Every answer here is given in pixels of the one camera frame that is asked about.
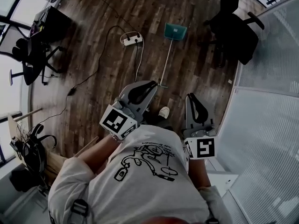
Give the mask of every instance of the graphic print on t-shirt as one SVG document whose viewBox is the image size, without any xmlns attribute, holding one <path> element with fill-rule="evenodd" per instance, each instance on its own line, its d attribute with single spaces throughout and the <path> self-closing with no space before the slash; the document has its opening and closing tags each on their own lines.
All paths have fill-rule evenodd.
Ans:
<svg viewBox="0 0 299 224">
<path fill-rule="evenodd" d="M 148 142 L 142 144 L 146 145 L 135 147 L 132 155 L 128 155 L 122 159 L 121 165 L 123 167 L 117 171 L 114 179 L 121 182 L 126 177 L 132 161 L 134 161 L 137 166 L 141 166 L 142 164 L 147 165 L 153 176 L 173 182 L 175 179 L 172 176 L 177 176 L 178 172 L 169 166 L 169 157 L 174 157 L 170 146 Z M 162 164 L 164 157 L 166 157 L 166 165 L 158 169 L 155 168 L 155 162 Z"/>
</svg>

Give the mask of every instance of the black desk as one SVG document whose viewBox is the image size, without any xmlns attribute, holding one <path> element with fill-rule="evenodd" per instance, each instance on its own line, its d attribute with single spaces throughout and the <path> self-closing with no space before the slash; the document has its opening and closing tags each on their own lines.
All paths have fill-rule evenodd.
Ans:
<svg viewBox="0 0 299 224">
<path fill-rule="evenodd" d="M 30 37 L 35 37 L 44 43 L 59 41 L 65 37 L 70 24 L 71 20 L 66 15 L 50 6 L 36 14 Z"/>
</svg>

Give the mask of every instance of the sneaker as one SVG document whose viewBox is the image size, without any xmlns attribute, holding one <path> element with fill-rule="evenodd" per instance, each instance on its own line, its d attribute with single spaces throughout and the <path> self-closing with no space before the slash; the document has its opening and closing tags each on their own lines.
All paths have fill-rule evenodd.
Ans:
<svg viewBox="0 0 299 224">
<path fill-rule="evenodd" d="M 162 116 L 164 119 L 167 119 L 169 116 L 169 108 L 167 106 L 164 106 L 160 111 L 159 111 L 159 116 Z"/>
</svg>

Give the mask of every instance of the dustpan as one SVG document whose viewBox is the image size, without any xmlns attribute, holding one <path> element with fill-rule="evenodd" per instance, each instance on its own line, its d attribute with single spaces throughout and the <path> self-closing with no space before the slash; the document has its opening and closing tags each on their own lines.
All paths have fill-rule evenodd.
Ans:
<svg viewBox="0 0 299 224">
<path fill-rule="evenodd" d="M 186 31 L 187 31 L 187 27 L 183 27 L 183 26 L 171 24 L 171 23 L 165 24 L 164 37 L 171 39 L 171 43 L 170 43 L 170 47 L 168 50 L 166 62 L 164 65 L 163 74 L 162 74 L 160 84 L 159 84 L 160 86 L 162 86 L 164 88 L 168 88 L 167 86 L 162 85 L 162 82 L 163 82 L 164 74 L 166 71 L 166 66 L 167 66 L 167 62 L 168 62 L 168 58 L 169 58 L 169 54 L 170 54 L 170 50 L 171 50 L 171 46 L 172 46 L 172 41 L 173 40 L 175 40 L 175 41 L 183 40 L 183 38 L 185 37 Z"/>
</svg>

